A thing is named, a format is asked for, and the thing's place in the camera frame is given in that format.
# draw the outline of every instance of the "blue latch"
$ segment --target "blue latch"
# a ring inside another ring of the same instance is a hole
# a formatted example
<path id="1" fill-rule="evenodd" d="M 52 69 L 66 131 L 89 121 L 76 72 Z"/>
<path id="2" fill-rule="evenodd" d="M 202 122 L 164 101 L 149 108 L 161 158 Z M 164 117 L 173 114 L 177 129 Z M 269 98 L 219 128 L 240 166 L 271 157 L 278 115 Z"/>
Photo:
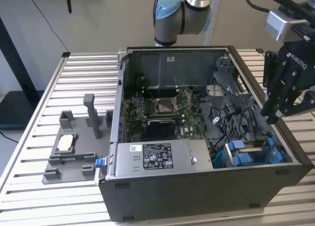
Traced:
<path id="1" fill-rule="evenodd" d="M 96 159 L 95 168 L 101 168 L 105 166 L 105 159 Z"/>

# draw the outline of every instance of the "circuit board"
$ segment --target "circuit board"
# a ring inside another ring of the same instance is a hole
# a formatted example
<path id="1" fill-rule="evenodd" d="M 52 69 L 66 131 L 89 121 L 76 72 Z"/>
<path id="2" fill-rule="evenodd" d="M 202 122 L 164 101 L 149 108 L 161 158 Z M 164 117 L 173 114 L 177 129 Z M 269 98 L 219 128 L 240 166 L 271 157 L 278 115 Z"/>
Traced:
<path id="1" fill-rule="evenodd" d="M 126 100 L 127 140 L 208 139 L 197 95 L 190 89 L 177 93 L 159 98 L 136 93 Z"/>

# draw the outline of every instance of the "white label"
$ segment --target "white label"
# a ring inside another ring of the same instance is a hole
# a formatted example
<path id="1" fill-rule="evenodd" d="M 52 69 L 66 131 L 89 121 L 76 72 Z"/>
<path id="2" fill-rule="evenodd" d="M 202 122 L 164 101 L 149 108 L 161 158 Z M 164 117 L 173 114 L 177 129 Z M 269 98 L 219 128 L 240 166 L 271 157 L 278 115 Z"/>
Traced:
<path id="1" fill-rule="evenodd" d="M 142 151 L 142 145 L 130 145 L 130 151 Z"/>
<path id="2" fill-rule="evenodd" d="M 175 61 L 175 57 L 166 57 L 166 62 L 174 62 Z"/>

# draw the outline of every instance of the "aluminum extrusion table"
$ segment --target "aluminum extrusion table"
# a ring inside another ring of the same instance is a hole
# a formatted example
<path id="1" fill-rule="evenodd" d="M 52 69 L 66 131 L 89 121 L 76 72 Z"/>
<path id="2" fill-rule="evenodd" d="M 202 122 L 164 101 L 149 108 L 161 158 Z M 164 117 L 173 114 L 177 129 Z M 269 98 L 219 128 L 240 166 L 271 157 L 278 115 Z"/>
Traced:
<path id="1" fill-rule="evenodd" d="M 261 84 L 264 56 L 238 50 Z M 41 180 L 58 129 L 59 115 L 87 116 L 83 96 L 95 94 L 98 114 L 113 109 L 117 54 L 71 54 L 62 58 L 7 168 L 0 178 L 0 225 L 113 226 L 93 181 L 44 185 Z M 315 164 L 313 113 L 284 118 Z M 297 186 L 282 189 L 264 209 L 222 212 L 129 223 L 128 225 L 304 225 L 315 226 L 315 169 Z"/>

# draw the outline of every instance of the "cable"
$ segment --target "cable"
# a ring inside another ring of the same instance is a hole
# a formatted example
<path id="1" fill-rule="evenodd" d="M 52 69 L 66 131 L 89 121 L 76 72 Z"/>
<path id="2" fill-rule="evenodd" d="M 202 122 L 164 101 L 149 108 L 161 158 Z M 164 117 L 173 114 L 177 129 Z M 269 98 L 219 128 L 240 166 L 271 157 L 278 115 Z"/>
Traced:
<path id="1" fill-rule="evenodd" d="M 14 141 L 15 143 L 19 143 L 18 141 L 14 140 L 14 139 L 12 139 L 12 138 L 10 138 L 10 137 L 7 137 L 7 136 L 4 135 L 1 131 L 0 131 L 0 134 L 1 134 L 4 138 L 6 138 L 6 139 L 8 139 L 8 140 L 10 140 L 10 141 Z"/>
<path id="2" fill-rule="evenodd" d="M 38 9 L 38 11 L 41 13 L 41 15 L 44 17 L 44 19 L 46 20 L 48 26 L 50 27 L 51 31 L 55 34 L 55 36 L 58 38 L 58 40 L 61 42 L 61 44 L 64 46 L 65 50 L 67 52 L 69 52 L 69 50 L 67 49 L 67 47 L 64 45 L 63 41 L 59 38 L 59 36 L 55 33 L 54 29 L 52 28 L 52 26 L 50 25 L 50 23 L 48 22 L 47 18 L 45 17 L 45 15 L 43 14 L 43 12 L 39 9 L 39 7 L 37 6 L 37 4 L 35 3 L 34 0 L 31 0 L 33 2 L 33 4 L 35 5 L 35 7 Z"/>
<path id="3" fill-rule="evenodd" d="M 246 0 L 246 2 L 248 3 L 248 5 L 258 11 L 261 11 L 261 12 L 265 12 L 265 13 L 269 13 L 269 9 L 267 8 L 262 8 L 262 7 L 259 7 L 255 4 L 253 4 L 250 0 Z"/>
<path id="4" fill-rule="evenodd" d="M 157 11 L 157 6 L 158 6 L 158 0 L 154 0 L 153 4 L 153 26 L 155 27 L 156 25 L 156 11 Z"/>

